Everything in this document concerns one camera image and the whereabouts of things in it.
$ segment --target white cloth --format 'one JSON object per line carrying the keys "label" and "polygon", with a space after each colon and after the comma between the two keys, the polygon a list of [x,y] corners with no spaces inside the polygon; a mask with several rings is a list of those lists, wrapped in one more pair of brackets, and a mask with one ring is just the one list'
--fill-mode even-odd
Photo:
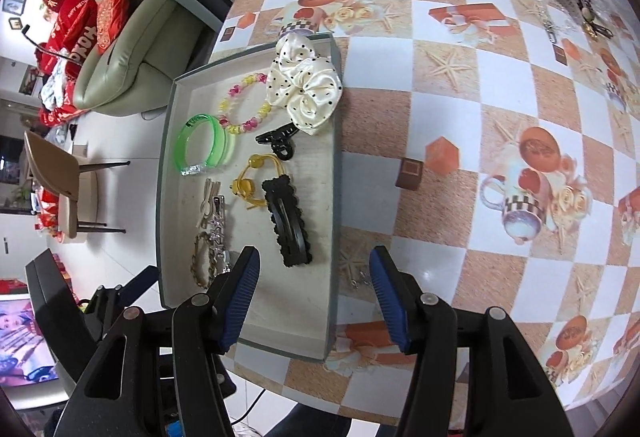
{"label": "white cloth", "polygon": [[[68,51],[62,49],[60,54],[68,56]],[[40,99],[47,110],[53,111],[56,107],[64,105],[66,87],[65,67],[66,60],[58,58],[49,80],[47,80],[47,83],[45,83],[40,90]]]}
{"label": "white cloth", "polygon": [[318,56],[306,36],[289,33],[276,44],[267,75],[267,101],[287,109],[300,130],[314,135],[334,113],[342,82],[328,58]]}

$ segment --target tray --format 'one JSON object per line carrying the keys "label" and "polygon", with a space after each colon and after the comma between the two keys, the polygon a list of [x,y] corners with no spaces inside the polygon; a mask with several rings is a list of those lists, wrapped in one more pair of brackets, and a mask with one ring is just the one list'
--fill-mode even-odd
{"label": "tray", "polygon": [[[316,52],[330,58],[339,70],[340,52],[328,33],[309,37]],[[286,268],[276,242],[267,208],[247,210],[247,204],[231,193],[229,186],[244,168],[251,154],[271,153],[255,136],[290,122],[285,109],[274,107],[259,127],[230,136],[232,156],[207,175],[181,176],[174,162],[174,144],[182,125],[198,113],[215,115],[226,91],[240,78],[255,72],[267,73],[275,43],[261,45],[220,59],[182,75],[174,81],[164,124],[158,206],[156,209],[156,257],[160,270],[162,306],[175,307],[201,289],[190,272],[191,254],[198,212],[207,177],[220,181],[226,202],[226,247],[234,255],[245,245],[260,252],[260,278],[240,335],[248,345],[287,356],[323,360],[329,351],[335,324],[337,292],[337,230],[340,226],[338,179],[340,176],[340,133],[338,110],[321,132],[293,137],[295,156],[284,162],[299,199],[313,260],[307,265]],[[257,84],[242,92],[231,112],[232,121],[245,121],[264,102]],[[204,160],[210,148],[207,128],[198,128],[188,145],[188,161]],[[276,176],[273,165],[250,169],[257,197],[263,197],[261,182]]]}

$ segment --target cable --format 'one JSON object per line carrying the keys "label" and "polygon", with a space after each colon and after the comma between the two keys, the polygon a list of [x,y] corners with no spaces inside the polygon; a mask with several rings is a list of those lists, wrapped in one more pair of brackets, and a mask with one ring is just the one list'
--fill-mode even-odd
{"label": "cable", "polygon": [[231,426],[233,426],[233,425],[235,425],[235,424],[238,424],[242,419],[244,419],[247,415],[249,415],[249,412],[251,412],[251,410],[253,410],[253,409],[254,409],[255,404],[258,402],[258,400],[262,397],[262,395],[263,395],[266,391],[267,391],[267,390],[266,390],[266,388],[263,388],[263,389],[262,389],[262,391],[261,391],[261,393],[259,393],[259,394],[258,394],[258,397],[256,397],[256,398],[255,398],[255,401],[254,401],[254,402],[252,403],[252,405],[249,407],[249,410],[247,410],[247,411],[244,413],[244,415],[243,415],[240,419],[238,419],[237,421],[233,421],[233,422],[231,423]]}

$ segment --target tv screen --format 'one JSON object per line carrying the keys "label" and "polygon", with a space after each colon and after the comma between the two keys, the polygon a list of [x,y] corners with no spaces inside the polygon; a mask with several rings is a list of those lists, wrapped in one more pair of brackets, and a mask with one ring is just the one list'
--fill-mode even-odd
{"label": "tv screen", "polygon": [[29,295],[0,297],[0,387],[57,379],[55,362],[36,325]]}
{"label": "tv screen", "polygon": [[20,154],[23,147],[23,140],[0,136],[0,182],[20,183]]}

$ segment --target cream satin bow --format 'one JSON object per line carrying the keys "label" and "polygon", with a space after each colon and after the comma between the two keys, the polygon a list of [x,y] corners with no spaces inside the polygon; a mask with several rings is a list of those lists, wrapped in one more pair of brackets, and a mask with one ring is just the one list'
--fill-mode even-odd
{"label": "cream satin bow", "polygon": [[318,56],[306,36],[289,33],[278,40],[267,75],[267,101],[287,109],[300,130],[314,135],[334,113],[342,83],[328,58]]}

